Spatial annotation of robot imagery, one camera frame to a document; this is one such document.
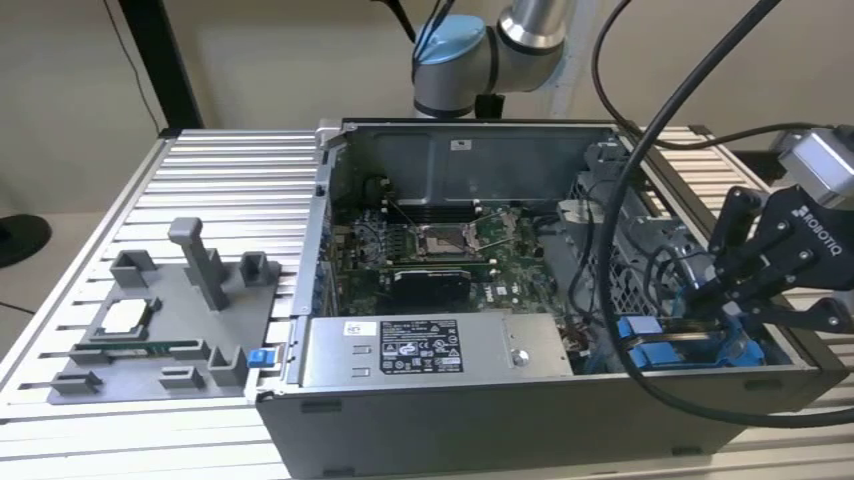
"slotted aluminum surface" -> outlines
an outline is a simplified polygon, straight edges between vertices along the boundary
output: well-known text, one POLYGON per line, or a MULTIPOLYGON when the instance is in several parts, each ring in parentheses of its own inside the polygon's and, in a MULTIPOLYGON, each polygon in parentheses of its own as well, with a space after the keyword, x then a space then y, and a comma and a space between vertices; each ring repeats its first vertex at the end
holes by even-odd
MULTIPOLYGON (((704 138, 670 129, 665 138, 704 138)), ((768 188, 725 149, 665 152, 716 209, 734 184, 768 188)), ((263 249, 285 265, 267 342, 289 334, 290 295, 314 178, 311 132, 190 131, 159 145, 107 214, 69 273, 0 365, 0 478, 287 478, 267 430, 243 399, 173 400, 55 407, 45 387, 63 368, 57 357, 81 338, 110 288, 110 259, 149 248, 179 261, 165 241, 177 215, 199 215, 203 237, 226 258, 263 249)), ((816 292, 794 292, 809 305, 816 292)), ((825 336, 854 367, 854 338, 825 336)), ((804 413, 854 405, 854 382, 834 388, 804 413)), ((506 479, 821 479, 852 478, 854 427, 748 430, 713 457, 646 460, 442 478, 506 479)))

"motherboard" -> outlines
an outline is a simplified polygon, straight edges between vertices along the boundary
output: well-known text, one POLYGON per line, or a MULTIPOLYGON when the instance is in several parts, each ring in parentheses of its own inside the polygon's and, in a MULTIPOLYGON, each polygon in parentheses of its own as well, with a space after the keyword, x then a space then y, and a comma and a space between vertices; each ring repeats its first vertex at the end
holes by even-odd
POLYGON ((484 312, 565 316, 521 204, 430 208, 385 200, 335 226, 342 315, 484 312))

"blue latch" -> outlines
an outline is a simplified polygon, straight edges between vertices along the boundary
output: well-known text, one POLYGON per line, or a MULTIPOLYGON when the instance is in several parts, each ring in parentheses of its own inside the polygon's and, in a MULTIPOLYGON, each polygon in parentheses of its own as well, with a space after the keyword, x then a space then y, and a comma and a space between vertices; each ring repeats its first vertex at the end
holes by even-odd
POLYGON ((250 352, 246 361, 250 368, 270 368, 277 365, 277 351, 265 348, 257 348, 250 352))

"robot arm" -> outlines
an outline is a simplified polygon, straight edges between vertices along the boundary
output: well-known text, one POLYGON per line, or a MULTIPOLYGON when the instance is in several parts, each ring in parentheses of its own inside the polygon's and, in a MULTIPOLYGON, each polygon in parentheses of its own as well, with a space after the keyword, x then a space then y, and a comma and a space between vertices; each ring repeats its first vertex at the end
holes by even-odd
POLYGON ((798 185, 772 195, 741 187, 728 194, 709 242, 714 272, 686 295, 686 314, 744 312, 764 323, 854 333, 838 299, 806 311, 772 301, 796 287, 854 289, 854 127, 812 130, 781 163, 798 185))
POLYGON ((516 0, 496 27, 478 17, 450 15, 428 37, 414 66, 419 114, 462 117, 481 94, 536 90, 561 61, 569 3, 516 0))

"warning label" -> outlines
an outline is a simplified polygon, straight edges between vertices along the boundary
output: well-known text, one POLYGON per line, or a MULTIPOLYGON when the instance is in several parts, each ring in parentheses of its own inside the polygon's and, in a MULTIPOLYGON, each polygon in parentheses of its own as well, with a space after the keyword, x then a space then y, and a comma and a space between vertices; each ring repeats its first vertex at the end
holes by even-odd
POLYGON ((379 335, 379 368, 386 375, 464 371, 457 320, 381 322, 379 335))

